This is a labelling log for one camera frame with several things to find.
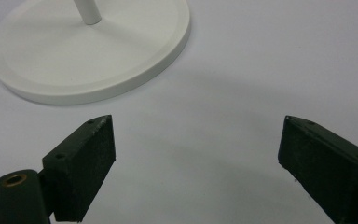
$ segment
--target gray surface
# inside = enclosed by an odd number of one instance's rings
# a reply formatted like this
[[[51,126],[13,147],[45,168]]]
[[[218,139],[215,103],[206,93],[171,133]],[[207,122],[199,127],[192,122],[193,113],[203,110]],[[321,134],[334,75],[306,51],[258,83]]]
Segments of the gray surface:
[[[358,145],[358,1],[188,3],[184,52],[134,91],[51,106],[0,83],[0,176],[112,114],[117,162],[83,223],[332,223],[277,153],[286,114]]]

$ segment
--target white stand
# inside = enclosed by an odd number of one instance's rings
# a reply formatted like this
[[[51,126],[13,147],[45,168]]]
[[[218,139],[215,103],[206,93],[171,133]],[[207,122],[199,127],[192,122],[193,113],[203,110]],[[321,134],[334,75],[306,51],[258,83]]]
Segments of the white stand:
[[[1,22],[0,80],[21,97],[75,105],[119,95],[163,71],[188,40],[186,0],[75,3],[29,0]]]

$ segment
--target white pole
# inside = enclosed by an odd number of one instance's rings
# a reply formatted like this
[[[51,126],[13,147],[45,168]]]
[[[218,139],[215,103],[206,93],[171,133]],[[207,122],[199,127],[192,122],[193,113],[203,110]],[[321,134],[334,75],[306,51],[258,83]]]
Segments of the white pole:
[[[102,17],[100,11],[95,4],[95,0],[74,0],[83,19],[83,22],[87,25],[93,25],[98,23]]]

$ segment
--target white round base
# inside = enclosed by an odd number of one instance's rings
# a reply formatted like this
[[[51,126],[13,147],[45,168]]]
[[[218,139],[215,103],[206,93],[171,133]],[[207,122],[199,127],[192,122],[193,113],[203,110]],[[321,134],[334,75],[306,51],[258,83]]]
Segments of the white round base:
[[[130,91],[162,72],[190,33],[186,0],[97,0],[81,20],[72,0],[30,0],[0,24],[0,80],[23,98],[75,105]]]

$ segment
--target white table surface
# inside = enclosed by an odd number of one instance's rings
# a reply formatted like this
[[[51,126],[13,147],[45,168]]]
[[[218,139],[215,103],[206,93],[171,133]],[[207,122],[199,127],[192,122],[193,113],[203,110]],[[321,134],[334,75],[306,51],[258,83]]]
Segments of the white table surface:
[[[0,0],[0,20],[21,2]],[[83,223],[333,223],[277,153],[285,115],[358,146],[358,1],[188,4],[185,50],[134,91],[55,106],[0,83],[0,176],[41,170],[80,124],[111,114],[117,161]]]

